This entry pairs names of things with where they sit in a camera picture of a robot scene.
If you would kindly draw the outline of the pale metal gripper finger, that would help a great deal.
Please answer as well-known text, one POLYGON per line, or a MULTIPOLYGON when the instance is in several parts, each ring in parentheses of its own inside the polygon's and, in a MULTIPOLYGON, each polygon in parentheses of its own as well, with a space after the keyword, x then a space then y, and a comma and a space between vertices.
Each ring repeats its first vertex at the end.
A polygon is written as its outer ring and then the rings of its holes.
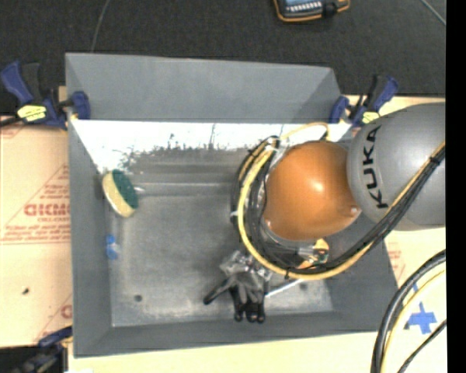
POLYGON ((252 257, 245 255, 240 251, 234 251, 229 256, 225 257, 220 263, 220 270, 226 277, 233 277, 240 274, 251 274, 252 257))
POLYGON ((273 276, 271 270, 256 264, 250 267, 250 274, 257 287, 268 287, 273 276))

